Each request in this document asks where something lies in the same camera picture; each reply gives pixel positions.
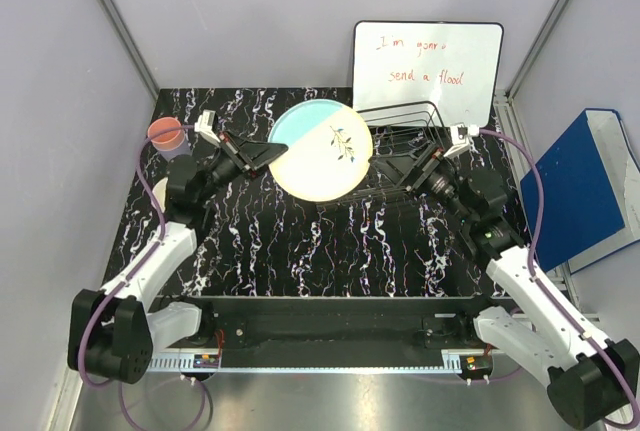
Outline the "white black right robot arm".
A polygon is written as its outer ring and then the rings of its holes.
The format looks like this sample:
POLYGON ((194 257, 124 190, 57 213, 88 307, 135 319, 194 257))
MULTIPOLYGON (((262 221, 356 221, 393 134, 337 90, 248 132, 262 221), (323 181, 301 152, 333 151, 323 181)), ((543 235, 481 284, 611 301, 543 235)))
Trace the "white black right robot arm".
POLYGON ((536 267, 532 246, 503 215, 507 195, 498 172, 477 168, 462 175, 437 146, 374 157, 371 163, 393 189, 425 194, 459 219, 458 240, 467 257, 529 320, 521 324, 503 307, 490 305, 454 322, 460 344, 484 342, 508 355, 545 388, 556 413, 574 429, 611 423, 624 407, 632 416, 622 429, 638 426, 638 350, 626 339, 610 339, 536 267))

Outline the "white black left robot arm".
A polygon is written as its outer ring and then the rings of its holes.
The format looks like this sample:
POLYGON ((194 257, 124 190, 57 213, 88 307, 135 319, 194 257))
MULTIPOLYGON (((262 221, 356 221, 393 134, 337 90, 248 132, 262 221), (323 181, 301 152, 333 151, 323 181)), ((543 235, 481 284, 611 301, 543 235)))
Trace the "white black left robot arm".
POLYGON ((288 147, 232 133, 203 137, 216 149, 212 157, 179 155, 168 162, 165 197, 151 200, 159 226, 143 250, 100 289, 83 289, 72 302, 68 366, 90 387, 134 384, 154 352, 183 339, 203 347, 215 337, 216 323, 190 298, 158 311, 151 306, 208 234, 214 217, 209 203, 216 193, 238 177, 258 176, 288 147))

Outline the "purple plastic cup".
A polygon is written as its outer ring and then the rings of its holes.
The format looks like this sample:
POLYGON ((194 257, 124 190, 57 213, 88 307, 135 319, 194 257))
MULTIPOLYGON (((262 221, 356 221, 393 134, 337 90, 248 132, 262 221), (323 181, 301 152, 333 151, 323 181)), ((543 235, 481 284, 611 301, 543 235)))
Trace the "purple plastic cup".
POLYGON ((169 162, 178 156, 191 156, 192 150, 188 139, 186 137, 183 137, 180 144, 176 145, 173 149, 159 150, 158 153, 167 162, 169 162))

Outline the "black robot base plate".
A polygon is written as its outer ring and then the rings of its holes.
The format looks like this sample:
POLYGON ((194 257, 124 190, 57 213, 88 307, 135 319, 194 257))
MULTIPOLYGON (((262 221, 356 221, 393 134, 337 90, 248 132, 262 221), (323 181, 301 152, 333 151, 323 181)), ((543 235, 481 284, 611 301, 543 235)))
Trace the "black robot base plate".
POLYGON ((509 298, 197 298, 205 325, 173 345, 204 353, 222 346, 221 369, 238 373, 455 373, 448 354, 481 351, 472 320, 509 298))

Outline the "beige and blue plate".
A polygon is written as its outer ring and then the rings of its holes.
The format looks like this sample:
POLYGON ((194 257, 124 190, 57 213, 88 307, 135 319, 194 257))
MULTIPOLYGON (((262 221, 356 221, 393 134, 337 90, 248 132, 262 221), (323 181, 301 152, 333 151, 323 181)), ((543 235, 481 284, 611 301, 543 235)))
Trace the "beige and blue plate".
POLYGON ((329 99, 291 107, 275 121, 269 141, 288 147, 269 165, 275 182, 309 202, 334 201, 352 192, 367 175, 373 156, 363 117, 329 99))

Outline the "red and white bowl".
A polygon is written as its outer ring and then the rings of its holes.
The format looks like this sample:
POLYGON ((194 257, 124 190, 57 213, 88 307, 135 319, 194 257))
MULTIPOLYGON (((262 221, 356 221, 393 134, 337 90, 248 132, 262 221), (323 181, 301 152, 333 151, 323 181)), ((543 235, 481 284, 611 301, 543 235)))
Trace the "red and white bowl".
POLYGON ((165 177, 160 179, 152 188, 153 196, 157 200, 162 213, 164 213, 166 210, 167 183, 168 183, 168 178, 165 177))

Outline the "pink plastic cup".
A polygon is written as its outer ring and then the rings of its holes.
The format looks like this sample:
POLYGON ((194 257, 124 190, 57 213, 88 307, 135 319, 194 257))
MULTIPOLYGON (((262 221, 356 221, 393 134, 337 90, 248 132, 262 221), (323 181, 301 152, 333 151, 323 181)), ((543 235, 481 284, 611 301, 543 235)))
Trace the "pink plastic cup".
POLYGON ((182 145, 185 139, 185 131, 178 119, 163 117, 149 125, 147 137, 156 150, 168 152, 174 151, 182 145))

